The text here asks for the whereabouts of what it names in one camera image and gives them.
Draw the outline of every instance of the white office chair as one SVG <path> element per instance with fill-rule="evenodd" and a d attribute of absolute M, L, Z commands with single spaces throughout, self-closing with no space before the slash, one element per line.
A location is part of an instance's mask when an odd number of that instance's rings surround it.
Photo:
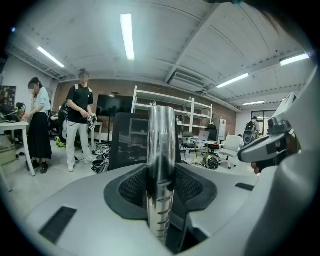
<path fill-rule="evenodd" d="M 241 143 L 241 138 L 239 136 L 235 135 L 228 135 L 226 137 L 226 140 L 223 144 L 223 149 L 219 151 L 220 155 L 226 156 L 226 160 L 221 158 L 221 161 L 219 162 L 219 165 L 221 163 L 227 163 L 229 169 L 231 169 L 231 163 L 229 161 L 229 157 L 235 158 L 234 167 L 237 166 L 238 163 L 238 150 Z"/>

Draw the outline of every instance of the floor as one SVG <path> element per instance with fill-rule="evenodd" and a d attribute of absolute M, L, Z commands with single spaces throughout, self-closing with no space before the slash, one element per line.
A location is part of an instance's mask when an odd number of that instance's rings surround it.
<path fill-rule="evenodd" d="M 8 192 L 2 180 L 0 181 L 0 189 L 2 196 L 8 198 L 12 209 L 15 211 L 19 219 L 24 219 L 38 204 L 78 179 L 96 175 L 91 170 L 91 164 L 85 164 L 81 151 L 76 151 L 75 156 L 81 161 L 76 163 L 74 172 L 68 172 L 66 149 L 59 148 L 55 142 L 51 142 L 52 159 L 49 162 L 49 170 L 46 174 L 40 173 L 40 168 L 35 170 L 36 176 L 32 177 L 26 167 L 26 158 L 21 156 L 18 160 L 2 166 L 7 181 L 12 187 L 12 191 Z M 185 155 L 182 153 L 181 158 L 184 160 Z M 203 156 L 198 153 L 200 162 Z M 192 163 L 196 160 L 194 154 L 187 154 L 186 161 Z M 239 162 L 236 167 L 228 169 L 226 163 L 222 163 L 217 170 L 232 175 L 255 176 L 251 166 L 247 163 Z"/>

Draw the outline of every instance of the brick wall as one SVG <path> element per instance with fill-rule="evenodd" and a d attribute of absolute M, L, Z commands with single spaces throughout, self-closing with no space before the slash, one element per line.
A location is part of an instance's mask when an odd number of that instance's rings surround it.
<path fill-rule="evenodd" d="M 53 102 L 53 111 L 58 111 L 59 106 L 63 104 L 63 102 L 66 100 L 67 94 L 72 86 L 74 86 L 76 82 L 64 82 L 60 83 L 56 89 L 55 98 Z M 194 98 L 194 100 L 198 103 L 202 103 L 205 105 L 211 105 L 212 104 L 212 111 L 215 113 L 215 118 L 223 118 L 226 120 L 226 130 L 225 133 L 234 135 L 236 132 L 236 120 L 237 120 L 237 113 L 221 106 L 215 102 L 212 102 L 208 99 L 202 98 L 200 96 L 196 96 L 193 94 L 188 94 L 187 92 L 175 90 L 169 87 L 149 84 L 149 83 L 142 83 L 142 82 L 135 82 L 135 81 L 123 81 L 123 80 L 90 80 L 88 86 L 93 91 L 93 108 L 92 111 L 96 112 L 97 109 L 97 102 L 98 102 L 98 96 L 99 95 L 109 95 L 112 92 L 118 92 L 121 96 L 130 96 L 132 97 L 134 95 L 135 86 L 138 86 L 138 90 L 142 91 L 149 91 L 159 94 L 166 94 L 174 97 L 179 97 L 182 99 L 189 100 L 190 97 Z M 144 102 L 144 100 L 139 99 L 138 103 L 147 103 Z M 162 103 L 161 105 L 164 106 L 170 106 L 175 109 L 179 109 L 179 106 L 168 104 L 168 103 Z M 203 114 L 207 115 L 208 110 L 204 110 Z M 137 110 L 136 113 L 145 113 L 147 114 L 147 111 L 145 110 Z M 108 117 L 99 117 L 99 122 L 103 122 L 102 126 L 102 132 L 106 133 L 108 130 Z M 209 124 L 209 119 L 194 119 L 193 124 L 198 126 L 207 126 Z M 186 116 L 184 119 L 184 123 L 189 124 L 190 119 Z M 181 129 L 183 131 L 188 131 L 188 127 L 185 126 L 179 126 L 178 132 L 181 132 Z M 110 123 L 110 130 L 113 130 L 113 122 Z M 199 134 L 200 129 L 199 128 L 193 128 L 192 133 L 197 135 Z"/>

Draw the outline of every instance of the window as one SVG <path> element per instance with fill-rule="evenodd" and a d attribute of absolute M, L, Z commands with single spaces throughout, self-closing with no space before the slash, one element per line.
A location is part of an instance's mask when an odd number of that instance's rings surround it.
<path fill-rule="evenodd" d="M 251 118 L 257 117 L 260 133 L 262 136 L 265 136 L 268 134 L 268 120 L 275 114 L 275 110 L 268 110 L 268 111 L 252 111 L 251 112 Z"/>

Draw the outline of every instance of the television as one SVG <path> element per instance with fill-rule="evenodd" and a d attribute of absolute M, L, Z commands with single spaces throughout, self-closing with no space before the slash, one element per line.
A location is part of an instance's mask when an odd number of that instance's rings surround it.
<path fill-rule="evenodd" d="M 133 97 L 99 95 L 96 115 L 114 117 L 117 113 L 131 113 Z"/>

